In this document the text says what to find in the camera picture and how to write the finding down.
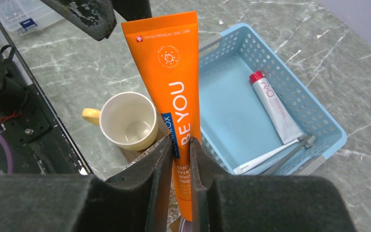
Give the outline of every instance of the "plastic container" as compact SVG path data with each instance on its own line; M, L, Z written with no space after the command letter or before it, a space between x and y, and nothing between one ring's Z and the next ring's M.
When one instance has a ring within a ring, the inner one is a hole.
M306 86L247 24L237 24L200 45L200 116L205 151L234 174L239 165L282 146L249 83L262 71L300 129L315 145L297 152L276 174L310 174L346 143L346 133ZM259 174L297 144L246 174Z
M40 0L0 0L0 22L18 35L43 29L63 19Z

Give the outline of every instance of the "toothbrush handle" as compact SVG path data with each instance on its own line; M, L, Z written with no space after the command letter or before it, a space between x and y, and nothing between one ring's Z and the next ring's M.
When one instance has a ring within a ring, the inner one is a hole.
M282 165L284 165L288 159L290 159L295 153L297 153L305 144L307 143L307 140L303 140L297 147L295 147L291 152L288 153L285 157L283 157L280 161L278 161L276 164L271 166L269 169L261 173L261 175L272 175L274 172L276 172Z
M262 155L260 157L257 157L255 159L252 159L252 160L250 160L250 161L248 161L248 162L246 162L246 163L244 163L244 164L236 167L234 169L234 172L237 175L244 174L247 171L249 171L249 170L257 167L260 163L262 163L262 162L266 161L267 159L271 158L272 156L274 156L278 152L284 150L285 148L287 148L287 147L289 147L289 146L291 146L291 145L293 145L294 143L297 143L297 142L299 142L299 139L295 139L295 140L293 140L293 141L291 141L291 142L289 142L289 143L287 143L287 144L285 144L283 146L280 146L280 147L278 147L278 148L276 148L276 149L274 149L274 150L272 150L270 152L265 153L264 155Z

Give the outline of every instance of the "white mug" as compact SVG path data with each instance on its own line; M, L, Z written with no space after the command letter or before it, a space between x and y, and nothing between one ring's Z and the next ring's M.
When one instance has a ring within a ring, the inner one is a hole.
M86 108L82 118L100 125L101 132L119 147L140 151L157 137L157 113L153 103L136 92L123 92L111 97L101 110Z

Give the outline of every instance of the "yellow mug handle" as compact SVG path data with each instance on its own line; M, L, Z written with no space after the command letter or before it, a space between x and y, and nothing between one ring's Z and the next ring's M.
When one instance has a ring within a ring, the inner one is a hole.
M95 125L100 125L100 110L86 108L82 111L82 118Z

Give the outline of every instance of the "marble countertop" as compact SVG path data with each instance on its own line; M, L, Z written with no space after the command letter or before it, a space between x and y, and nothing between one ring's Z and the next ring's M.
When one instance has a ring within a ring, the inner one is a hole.
M358 230L371 232L371 47L308 0L150 2L154 16L196 10L200 41L238 22L260 34L348 133L343 149L314 174L336 185ZM121 171L127 162L118 148L80 118L85 107L101 108L119 92L148 96L121 26L101 42L66 20L12 38L95 174Z

